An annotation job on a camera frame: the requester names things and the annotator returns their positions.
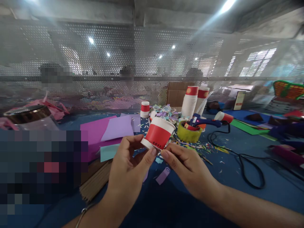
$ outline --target person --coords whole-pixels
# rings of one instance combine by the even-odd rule
[[[122,139],[113,159],[109,184],[102,200],[79,220],[76,217],[64,228],[119,227],[139,196],[144,177],[156,158],[156,149],[139,153],[143,135]],[[188,191],[199,201],[240,227],[304,227],[304,216],[287,208],[219,183],[199,155],[170,143],[162,157],[177,173]]]

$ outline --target hand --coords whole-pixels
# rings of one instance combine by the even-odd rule
[[[194,150],[170,143],[161,155],[195,198],[211,208],[218,205],[224,188]]]
[[[116,204],[116,213],[122,219],[129,213],[142,188],[142,183],[156,158],[156,149],[150,149],[133,157],[134,150],[143,148],[143,135],[123,137],[114,156],[107,192],[104,196],[109,204]]]

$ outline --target left hand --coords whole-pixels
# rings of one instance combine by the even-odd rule
[[[156,158],[155,148],[137,154],[134,150],[143,148],[140,143],[143,135],[125,136],[114,156],[108,189],[104,197],[122,209],[126,216],[133,207],[142,188],[142,183],[151,164]]]

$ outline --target bracelet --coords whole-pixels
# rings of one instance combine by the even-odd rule
[[[95,204],[92,203],[92,204],[90,204],[89,206],[87,206],[87,207],[85,207],[84,209],[82,209],[80,218],[78,219],[78,222],[77,222],[75,228],[78,228],[78,226],[79,226],[79,224],[80,224],[80,221],[81,221],[82,217],[83,217],[83,216],[85,215],[85,213],[86,213],[92,206],[94,206],[94,205],[95,205]]]

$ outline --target glue gun cord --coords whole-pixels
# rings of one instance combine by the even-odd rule
[[[214,133],[215,133],[215,132],[220,132],[220,133],[225,133],[225,134],[229,134],[229,133],[230,133],[230,124],[229,124],[228,122],[225,122],[225,123],[228,124],[228,132],[224,132],[224,131],[214,131],[214,132],[212,132],[211,135],[210,135],[210,142],[211,142],[212,145],[217,146],[217,147],[220,147],[220,148],[223,148],[223,149],[225,149],[225,150],[228,150],[228,151],[230,151],[230,152],[232,152],[232,153],[234,153],[235,155],[238,156],[238,158],[240,159],[240,163],[241,163],[242,177],[243,177],[243,179],[245,180],[245,182],[246,182],[247,184],[249,184],[251,187],[256,188],[256,189],[263,189],[263,188],[265,188],[266,182],[265,182],[264,173],[263,173],[263,171],[260,169],[260,167],[259,167],[257,164],[255,164],[253,161],[249,160],[249,159],[246,158],[246,157],[256,158],[256,159],[262,159],[262,160],[269,160],[269,161],[275,162],[276,164],[278,164],[279,166],[281,166],[282,168],[284,168],[285,170],[287,170],[288,172],[290,172],[290,173],[291,173],[292,175],[294,175],[295,177],[297,177],[297,178],[299,178],[300,180],[304,181],[304,178],[303,178],[303,177],[301,177],[300,175],[298,175],[298,174],[296,174],[295,172],[291,171],[289,168],[287,168],[286,166],[284,166],[282,163],[278,162],[277,160],[274,160],[274,159],[272,159],[272,158],[255,157],[255,156],[251,156],[251,155],[247,155],[247,154],[238,154],[238,153],[234,152],[233,150],[230,150],[230,149],[227,149],[227,148],[225,148],[225,147],[221,147],[221,146],[219,146],[219,145],[216,145],[216,144],[213,142],[213,140],[216,138],[216,135],[215,135],[215,138],[212,139],[212,137],[214,136]],[[261,184],[260,184],[260,186],[256,186],[256,185],[254,185],[253,183],[251,183],[251,182],[248,180],[248,178],[247,178],[247,176],[246,176],[246,173],[245,173],[244,161],[247,161],[247,162],[249,162],[250,164],[252,164],[252,165],[256,168],[256,170],[258,171],[259,176],[260,176],[260,179],[261,179]]]

